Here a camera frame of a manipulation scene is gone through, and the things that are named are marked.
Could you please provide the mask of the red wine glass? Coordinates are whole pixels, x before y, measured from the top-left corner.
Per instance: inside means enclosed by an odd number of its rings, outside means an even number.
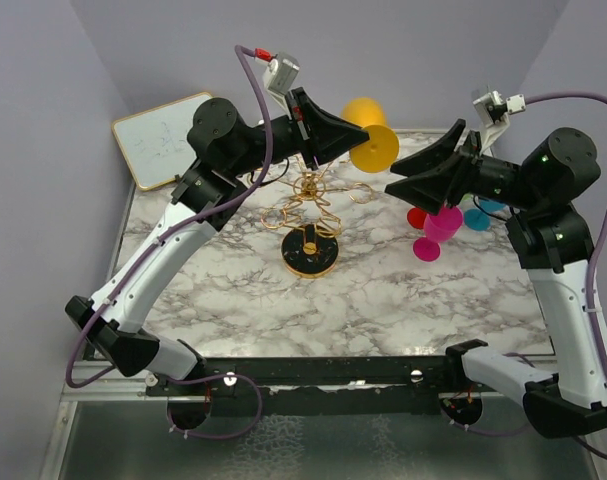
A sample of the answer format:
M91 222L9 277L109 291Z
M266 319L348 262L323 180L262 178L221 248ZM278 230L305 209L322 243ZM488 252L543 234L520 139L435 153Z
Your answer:
M426 211L413 207L407 212L407 221L414 229L423 230L427 216Z

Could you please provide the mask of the orange wine glass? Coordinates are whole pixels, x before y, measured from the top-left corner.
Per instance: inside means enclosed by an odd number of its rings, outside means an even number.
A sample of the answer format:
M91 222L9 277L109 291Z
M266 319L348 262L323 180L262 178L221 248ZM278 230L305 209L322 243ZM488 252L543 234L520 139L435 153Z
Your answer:
M369 137L350 150L352 164L365 173L388 170L399 154L399 139L388 126L381 105L369 97L355 98L344 107L341 117L361 127Z

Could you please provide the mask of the pink wine glass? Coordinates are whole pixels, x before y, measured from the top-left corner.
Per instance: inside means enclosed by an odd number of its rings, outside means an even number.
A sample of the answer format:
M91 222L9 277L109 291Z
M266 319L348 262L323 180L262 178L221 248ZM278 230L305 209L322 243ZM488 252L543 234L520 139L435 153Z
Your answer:
M413 253L424 262L437 260L441 255L441 244L450 240L462 224L463 213L458 207L443 207L437 215L428 214L421 230L423 236L413 243Z

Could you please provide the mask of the blue wine glass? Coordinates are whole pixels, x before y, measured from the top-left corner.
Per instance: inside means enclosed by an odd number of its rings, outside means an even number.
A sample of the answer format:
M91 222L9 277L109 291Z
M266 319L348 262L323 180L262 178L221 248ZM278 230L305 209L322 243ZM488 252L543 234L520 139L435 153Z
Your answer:
M506 206L500 202L480 199L479 197L473 197L473 208L470 208L464 212L463 219L464 224L474 231L487 231L491 226L491 220L505 222L506 217L499 215Z

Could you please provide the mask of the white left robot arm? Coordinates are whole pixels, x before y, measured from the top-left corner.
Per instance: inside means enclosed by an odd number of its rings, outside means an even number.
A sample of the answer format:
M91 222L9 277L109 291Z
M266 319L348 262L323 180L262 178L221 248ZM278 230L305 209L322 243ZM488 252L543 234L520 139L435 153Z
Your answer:
M202 103L187 134L196 158L178 177L153 231L102 288L68 301L65 312L83 340L123 376L149 371L169 378L182 394L197 392L204 380L203 357L183 341L144 328L157 298L250 195L241 176L268 171L296 154L310 167L323 165L369 139L363 128L317 106L303 88L285 100L288 114L255 127L225 98Z

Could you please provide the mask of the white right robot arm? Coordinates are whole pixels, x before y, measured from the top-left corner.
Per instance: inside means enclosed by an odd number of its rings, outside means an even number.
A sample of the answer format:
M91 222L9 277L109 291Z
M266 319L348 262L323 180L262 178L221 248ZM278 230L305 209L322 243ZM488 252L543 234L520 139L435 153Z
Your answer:
M506 357L470 340L446 351L444 383L464 391L484 384L519 404L546 438L607 428L607 328L595 288L586 283L595 258L589 227L574 200L600 176L591 138L562 127L514 164L485 155L481 136L463 121L438 141L396 161L386 192L436 214L467 194L513 209L509 241L533 285L556 354L555 372Z

